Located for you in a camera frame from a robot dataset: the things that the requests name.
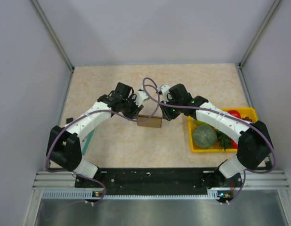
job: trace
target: white wall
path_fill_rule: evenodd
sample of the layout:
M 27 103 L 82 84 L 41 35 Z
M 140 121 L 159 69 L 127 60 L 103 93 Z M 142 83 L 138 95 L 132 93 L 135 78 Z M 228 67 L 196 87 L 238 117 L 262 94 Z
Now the white wall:
M 75 66 L 240 62 L 274 0 L 39 0 Z
M 30 2 L 0 1 L 0 226 L 23 220 L 69 76 Z
M 244 71 L 291 185 L 291 0 L 283 1 Z

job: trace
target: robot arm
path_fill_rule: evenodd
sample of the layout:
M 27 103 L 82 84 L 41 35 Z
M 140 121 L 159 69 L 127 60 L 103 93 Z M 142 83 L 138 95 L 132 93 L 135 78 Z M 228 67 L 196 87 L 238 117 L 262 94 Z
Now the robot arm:
M 259 164 L 271 153 L 271 150 L 263 140 L 253 129 L 249 126 L 239 123 L 236 120 L 226 118 L 222 110 L 215 107 L 207 99 L 197 96 L 192 98 L 190 93 L 182 84 L 177 84 L 168 91 L 164 103 L 176 106 L 194 106 L 205 109 L 214 110 L 218 113 L 212 113 L 206 110 L 194 110 L 186 108 L 172 108 L 169 106 L 161 105 L 164 119 L 170 121 L 177 118 L 181 113 L 186 116 L 191 116 L 194 119 L 203 121 L 221 132 L 232 138 L 238 145 L 237 154 L 229 160 L 222 163 L 217 169 L 216 174 L 221 173 L 225 178 L 231 178 L 235 174 L 245 170 L 255 170 Z M 261 121 L 257 121 L 252 124 L 271 142 L 268 130 L 265 124 Z
M 231 137 L 239 144 L 237 155 L 223 162 L 216 170 L 214 181 L 231 178 L 245 169 L 256 169 L 258 165 L 270 154 L 270 149 L 265 141 L 247 125 L 239 123 L 221 115 L 220 109 L 211 104 L 207 99 L 197 96 L 192 98 L 182 84 L 173 87 L 162 85 L 158 88 L 163 97 L 163 103 L 176 106 L 194 106 L 214 110 L 212 113 L 206 110 L 186 108 L 173 108 L 160 105 L 163 118 L 170 121 L 177 118 L 181 113 L 194 119 L 203 121 Z M 100 112 L 90 115 L 96 110 L 112 110 L 121 112 L 124 116 L 133 119 L 143 108 L 142 103 L 149 97 L 141 88 L 134 93 L 133 88 L 118 83 L 114 91 L 109 95 L 101 96 L 97 102 L 83 115 L 86 117 L 71 125 L 59 138 L 49 159 L 68 171 L 74 171 L 89 178 L 100 179 L 101 170 L 94 164 L 83 159 L 81 150 L 84 146 L 85 137 L 101 122 L 113 116 L 111 112 Z M 270 141 L 267 128 L 264 123 L 258 121 L 253 124 Z M 50 133 L 48 149 L 51 147 L 62 128 L 55 126 Z
M 85 118 L 67 128 L 56 143 L 49 159 L 70 172 L 99 179 L 101 176 L 100 169 L 85 160 L 81 153 L 87 140 L 86 137 L 100 123 L 113 116 L 111 112 L 107 111 L 121 112 L 127 118 L 133 119 L 143 109 L 142 103 L 148 99 L 143 90 L 139 90 L 134 94 L 132 87 L 119 82 L 115 90 L 111 91 L 109 95 L 101 96 L 89 110 L 81 115 L 86 115 Z M 90 114 L 97 110 L 104 110 L 106 112 Z M 62 128 L 59 126 L 55 126 L 51 130 L 47 154 L 61 130 Z

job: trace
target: red fruit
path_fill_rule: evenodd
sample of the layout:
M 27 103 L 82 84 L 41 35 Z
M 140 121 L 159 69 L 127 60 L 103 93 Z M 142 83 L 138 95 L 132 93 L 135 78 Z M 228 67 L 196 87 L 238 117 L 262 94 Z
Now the red fruit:
M 231 146 L 234 149 L 237 149 L 238 148 L 238 144 L 234 140 L 231 140 Z
M 228 113 L 230 113 L 232 116 L 237 117 L 239 119 L 241 118 L 241 114 L 236 110 L 230 110 L 228 111 Z

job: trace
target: gray metal panel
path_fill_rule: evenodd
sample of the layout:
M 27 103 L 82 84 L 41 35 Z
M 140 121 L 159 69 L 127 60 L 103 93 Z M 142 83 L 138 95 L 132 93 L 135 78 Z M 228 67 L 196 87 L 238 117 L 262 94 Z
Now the gray metal panel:
M 39 0 L 75 66 L 240 62 L 274 0 Z
M 0 226 L 24 219 L 69 79 L 31 3 L 0 1 Z
M 283 1 L 244 74 L 291 186 L 291 0 Z
M 44 216 L 51 217 L 73 201 L 42 200 Z M 104 201 L 91 207 L 77 203 L 51 221 L 42 216 L 37 226 L 284 226 L 287 225 L 276 191 L 242 192 L 232 205 L 216 201 Z

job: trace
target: cardboard box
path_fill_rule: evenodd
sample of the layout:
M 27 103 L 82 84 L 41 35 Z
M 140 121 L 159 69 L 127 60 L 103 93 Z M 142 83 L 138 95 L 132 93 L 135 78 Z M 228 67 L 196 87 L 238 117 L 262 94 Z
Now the cardboard box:
M 139 114 L 137 117 L 137 120 L 144 120 L 148 117 L 149 115 Z M 158 116 L 153 116 L 147 121 L 137 123 L 138 126 L 152 127 L 152 128 L 161 128 L 161 124 L 162 124 L 162 117 L 158 117 Z

